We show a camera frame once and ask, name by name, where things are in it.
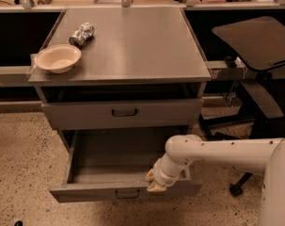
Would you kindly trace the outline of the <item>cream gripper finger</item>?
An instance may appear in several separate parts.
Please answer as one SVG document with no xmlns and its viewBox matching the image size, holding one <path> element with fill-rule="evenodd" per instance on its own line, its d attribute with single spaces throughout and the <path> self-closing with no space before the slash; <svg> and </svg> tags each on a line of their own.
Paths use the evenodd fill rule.
<svg viewBox="0 0 285 226">
<path fill-rule="evenodd" d="M 151 170 L 147 173 L 147 175 L 146 175 L 146 177 L 145 177 L 145 180 L 146 180 L 147 182 L 152 182 L 152 181 L 154 180 L 154 169 L 151 169 Z"/>
<path fill-rule="evenodd" d="M 159 183 L 153 181 L 147 187 L 147 190 L 149 192 L 163 192 L 163 191 L 166 191 L 166 186 L 165 185 L 160 185 Z"/>
</svg>

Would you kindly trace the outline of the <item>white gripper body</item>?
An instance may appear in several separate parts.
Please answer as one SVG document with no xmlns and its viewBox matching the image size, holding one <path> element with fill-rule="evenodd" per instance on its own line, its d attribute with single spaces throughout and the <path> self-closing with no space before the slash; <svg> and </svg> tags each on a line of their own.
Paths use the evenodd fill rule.
<svg viewBox="0 0 285 226">
<path fill-rule="evenodd" d="M 173 161 L 160 158 L 153 166 L 153 182 L 160 187 L 173 186 L 179 179 L 180 172 L 180 168 Z"/>
</svg>

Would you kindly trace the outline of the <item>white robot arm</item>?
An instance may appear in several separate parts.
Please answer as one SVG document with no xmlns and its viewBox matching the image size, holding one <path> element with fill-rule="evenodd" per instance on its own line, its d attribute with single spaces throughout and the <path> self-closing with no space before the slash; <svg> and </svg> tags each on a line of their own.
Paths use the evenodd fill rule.
<svg viewBox="0 0 285 226">
<path fill-rule="evenodd" d="M 165 154 L 148 172 L 149 192 L 165 191 L 183 170 L 203 160 L 264 176 L 258 226 L 285 226 L 285 138 L 204 141 L 170 137 Z"/>
</svg>

